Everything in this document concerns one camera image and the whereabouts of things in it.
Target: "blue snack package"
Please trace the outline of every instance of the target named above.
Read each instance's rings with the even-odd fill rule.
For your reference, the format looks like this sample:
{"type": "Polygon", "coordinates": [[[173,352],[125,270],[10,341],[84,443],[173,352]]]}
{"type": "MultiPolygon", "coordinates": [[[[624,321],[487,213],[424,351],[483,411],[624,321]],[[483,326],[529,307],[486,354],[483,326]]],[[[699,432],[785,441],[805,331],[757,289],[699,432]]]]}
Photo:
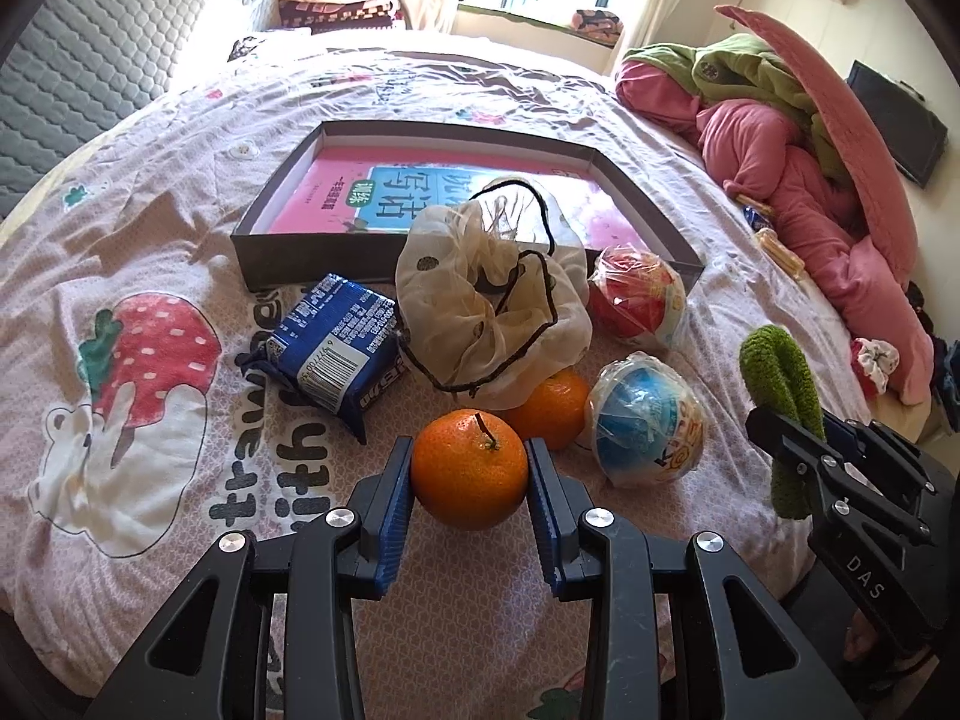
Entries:
{"type": "Polygon", "coordinates": [[[763,228],[773,229],[774,225],[769,223],[765,215],[762,215],[759,211],[755,211],[752,208],[743,209],[743,218],[747,220],[747,224],[750,225],[750,228],[754,232],[760,232],[763,228]]]}
{"type": "Polygon", "coordinates": [[[262,370],[333,415],[362,445],[363,412],[406,370],[395,303],[328,274],[242,367],[262,370]]]}

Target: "pink blanket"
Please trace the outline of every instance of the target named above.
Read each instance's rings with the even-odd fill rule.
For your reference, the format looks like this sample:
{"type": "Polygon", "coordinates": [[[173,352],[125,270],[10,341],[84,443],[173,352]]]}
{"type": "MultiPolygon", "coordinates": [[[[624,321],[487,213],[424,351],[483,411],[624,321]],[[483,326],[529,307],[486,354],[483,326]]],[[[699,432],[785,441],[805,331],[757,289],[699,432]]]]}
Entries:
{"type": "Polygon", "coordinates": [[[701,109],[701,100],[664,71],[637,61],[624,63],[616,90],[627,107],[695,141],[707,173],[728,196],[773,206],[776,234],[805,261],[853,336],[896,346],[901,364],[891,388],[907,405],[925,400],[933,372],[930,339],[878,251],[857,195],[824,178],[800,147],[797,124],[753,100],[701,109]]]}

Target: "open box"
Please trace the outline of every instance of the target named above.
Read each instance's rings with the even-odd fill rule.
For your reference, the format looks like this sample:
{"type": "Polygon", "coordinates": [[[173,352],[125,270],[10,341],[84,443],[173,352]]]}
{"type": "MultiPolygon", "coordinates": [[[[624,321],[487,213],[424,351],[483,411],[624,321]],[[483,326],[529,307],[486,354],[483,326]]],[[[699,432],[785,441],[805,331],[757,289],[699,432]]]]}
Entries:
{"type": "Polygon", "coordinates": [[[520,173],[554,194],[587,264],[635,242],[680,274],[703,265],[653,201],[595,148],[538,135],[433,122],[324,122],[271,176],[230,236],[250,290],[334,272],[392,282],[406,230],[425,205],[459,203],[494,177],[520,173]]]}

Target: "bedsheet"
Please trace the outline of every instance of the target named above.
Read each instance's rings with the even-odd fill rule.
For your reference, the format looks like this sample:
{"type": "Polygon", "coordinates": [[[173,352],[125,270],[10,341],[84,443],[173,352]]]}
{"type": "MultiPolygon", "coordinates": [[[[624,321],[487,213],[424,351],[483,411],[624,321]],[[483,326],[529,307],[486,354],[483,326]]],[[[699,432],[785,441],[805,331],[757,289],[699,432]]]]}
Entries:
{"type": "MultiPolygon", "coordinates": [[[[742,428],[751,404],[737,350],[757,325],[782,324],[808,356],[824,405],[869,418],[850,339],[822,295],[754,246],[690,146],[622,108],[599,76],[421,33],[313,40],[230,63],[151,103],[51,182],[0,248],[0,605],[40,659],[69,688],[95,693],[219,533],[296,530],[344,503],[397,434],[450,408],[408,374],[368,412],[360,447],[336,419],[240,373],[238,356],[301,289],[248,293],[229,233],[324,119],[496,122],[587,143],[630,173],[706,266],[667,357],[707,414],[704,456],[654,490],[615,490],[576,449],[558,453],[557,466],[640,528],[723,533],[774,594],[786,593],[809,565],[808,525],[770,508],[770,461],[742,428]],[[96,359],[118,319],[124,332],[142,333],[137,376],[184,376],[169,391],[143,386],[139,398],[136,378],[114,376],[112,408],[99,413],[98,383],[78,364],[96,359]],[[147,393],[158,403],[144,402],[147,393]],[[146,413],[160,418],[146,424],[146,413]]],[[[578,368],[595,378],[626,351],[597,336],[578,368]]],[[[280,615],[282,603],[271,709],[281,706],[280,615]]],[[[355,622],[371,720],[520,718],[579,695],[589,606],[550,598],[522,508],[493,531],[458,533],[417,507],[397,583],[384,601],[358,604],[355,622]]]]}

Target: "barcode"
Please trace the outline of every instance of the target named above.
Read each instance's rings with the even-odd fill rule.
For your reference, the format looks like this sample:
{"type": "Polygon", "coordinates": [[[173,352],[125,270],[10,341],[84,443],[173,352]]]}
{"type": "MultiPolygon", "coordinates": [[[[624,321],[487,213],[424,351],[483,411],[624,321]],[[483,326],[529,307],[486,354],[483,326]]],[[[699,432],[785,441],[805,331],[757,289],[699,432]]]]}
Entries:
{"type": "Polygon", "coordinates": [[[323,408],[337,413],[344,393],[369,357],[328,335],[301,367],[296,379],[323,408]]]}

